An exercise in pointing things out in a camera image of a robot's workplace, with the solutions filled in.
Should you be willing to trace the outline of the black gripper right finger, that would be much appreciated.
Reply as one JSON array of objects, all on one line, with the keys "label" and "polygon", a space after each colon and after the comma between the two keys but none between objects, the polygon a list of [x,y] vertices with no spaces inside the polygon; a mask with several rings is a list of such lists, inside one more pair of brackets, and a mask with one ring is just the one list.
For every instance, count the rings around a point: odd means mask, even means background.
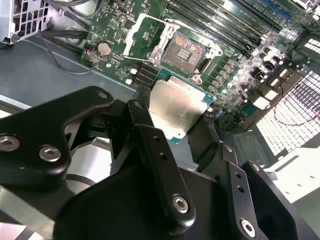
[{"label": "black gripper right finger", "polygon": [[201,116],[187,132],[198,164],[187,178],[200,240],[297,240],[296,212],[264,170],[251,161],[239,165],[236,152],[220,141]]}]

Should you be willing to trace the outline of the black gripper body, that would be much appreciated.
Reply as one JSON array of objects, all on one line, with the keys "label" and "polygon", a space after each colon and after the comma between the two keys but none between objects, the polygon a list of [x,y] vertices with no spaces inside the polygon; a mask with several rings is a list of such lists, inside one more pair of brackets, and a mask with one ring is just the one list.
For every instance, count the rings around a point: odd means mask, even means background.
[{"label": "black gripper body", "polygon": [[133,163],[72,197],[54,224],[56,240],[235,240],[225,197],[215,180],[182,169],[196,210],[194,224],[172,235],[172,224],[141,165]]}]

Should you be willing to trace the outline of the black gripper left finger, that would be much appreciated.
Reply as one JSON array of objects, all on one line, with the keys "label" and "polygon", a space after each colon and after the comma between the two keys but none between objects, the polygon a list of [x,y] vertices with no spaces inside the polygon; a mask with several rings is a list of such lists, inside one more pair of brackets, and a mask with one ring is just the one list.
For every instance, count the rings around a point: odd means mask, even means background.
[{"label": "black gripper left finger", "polygon": [[5,147],[0,163],[1,182],[25,187],[55,187],[71,163],[71,133],[65,128],[89,117],[102,117],[113,155],[123,161],[115,174],[139,164],[155,190],[171,232],[184,232],[196,219],[196,210],[164,133],[155,128],[148,109],[130,100],[120,114],[112,111],[113,97],[90,86],[9,116],[0,122],[3,137],[16,137],[15,149]]}]

